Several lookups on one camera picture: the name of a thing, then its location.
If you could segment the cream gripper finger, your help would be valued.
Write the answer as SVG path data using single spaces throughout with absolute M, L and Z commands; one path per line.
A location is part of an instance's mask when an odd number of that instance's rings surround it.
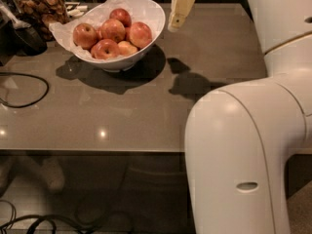
M 168 20 L 170 32 L 177 32 L 184 25 L 196 0 L 172 0 Z

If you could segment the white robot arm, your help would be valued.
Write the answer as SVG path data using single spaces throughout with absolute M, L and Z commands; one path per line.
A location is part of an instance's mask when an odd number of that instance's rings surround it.
M 248 0 L 267 76 L 200 98 L 184 148 L 196 234 L 291 234 L 285 166 L 312 139 L 312 0 Z

